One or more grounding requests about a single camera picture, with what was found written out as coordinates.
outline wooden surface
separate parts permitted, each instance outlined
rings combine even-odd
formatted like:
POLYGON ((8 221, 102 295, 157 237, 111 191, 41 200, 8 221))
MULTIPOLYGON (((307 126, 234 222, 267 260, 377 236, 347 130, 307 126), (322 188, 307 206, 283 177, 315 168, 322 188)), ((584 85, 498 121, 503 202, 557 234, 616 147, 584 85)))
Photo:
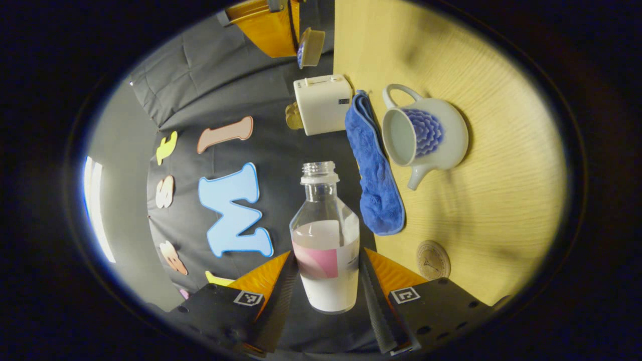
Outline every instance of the wooden surface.
MULTIPOLYGON (((392 164, 406 227, 377 236, 378 251, 418 272, 417 248, 446 249, 450 278, 487 304, 515 294, 541 264, 566 195, 560 137, 534 84, 454 19, 395 0, 336 0, 334 73, 368 92, 377 120, 390 83, 444 99, 464 115, 471 144, 456 168, 434 170, 417 191, 392 164)), ((412 99, 392 93, 400 105, 412 99)))

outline gray fabric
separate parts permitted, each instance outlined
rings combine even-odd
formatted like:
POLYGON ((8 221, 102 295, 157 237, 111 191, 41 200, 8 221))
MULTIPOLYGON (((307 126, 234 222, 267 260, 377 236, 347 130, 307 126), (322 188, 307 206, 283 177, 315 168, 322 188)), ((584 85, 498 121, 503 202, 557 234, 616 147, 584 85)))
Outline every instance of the gray fabric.
MULTIPOLYGON (((299 14, 300 31, 308 26, 324 30, 324 54, 331 53, 334 2, 301 2, 299 14)), ((160 127, 199 97, 295 59, 268 57, 237 26, 224 28, 212 15, 153 51, 132 70, 130 81, 143 109, 160 127)))

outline blue flower pattern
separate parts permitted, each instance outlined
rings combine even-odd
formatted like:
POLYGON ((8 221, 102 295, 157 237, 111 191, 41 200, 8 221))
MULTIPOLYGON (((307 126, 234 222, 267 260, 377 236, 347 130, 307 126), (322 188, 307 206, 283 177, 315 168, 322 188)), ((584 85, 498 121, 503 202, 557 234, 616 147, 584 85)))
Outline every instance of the blue flower pattern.
POLYGON ((418 109, 402 109, 417 134, 417 155, 423 157, 437 150, 444 140, 444 128, 436 116, 418 109))
POLYGON ((299 50, 297 50, 297 63, 299 63, 299 69, 303 69, 303 47, 305 45, 305 42, 301 42, 299 50))

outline white toaster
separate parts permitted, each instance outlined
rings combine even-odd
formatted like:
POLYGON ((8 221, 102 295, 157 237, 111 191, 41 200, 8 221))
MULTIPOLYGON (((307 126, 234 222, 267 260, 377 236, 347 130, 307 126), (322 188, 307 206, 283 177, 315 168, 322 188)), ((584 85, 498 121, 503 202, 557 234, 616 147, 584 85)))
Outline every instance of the white toaster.
POLYGON ((343 75, 324 75, 294 81, 303 129, 307 136, 345 130, 352 87, 343 75))

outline yellow letter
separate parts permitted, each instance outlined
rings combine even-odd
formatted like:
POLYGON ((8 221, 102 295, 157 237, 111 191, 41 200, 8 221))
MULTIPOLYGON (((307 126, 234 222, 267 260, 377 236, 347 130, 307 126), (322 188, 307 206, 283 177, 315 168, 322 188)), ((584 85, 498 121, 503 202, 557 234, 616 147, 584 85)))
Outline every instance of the yellow letter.
POLYGON ((176 139, 178 139, 178 132, 175 130, 171 133, 169 141, 165 143, 166 138, 160 140, 160 145, 156 148, 156 160, 159 165, 162 164, 162 160, 169 157, 169 155, 174 151, 176 147, 176 139))

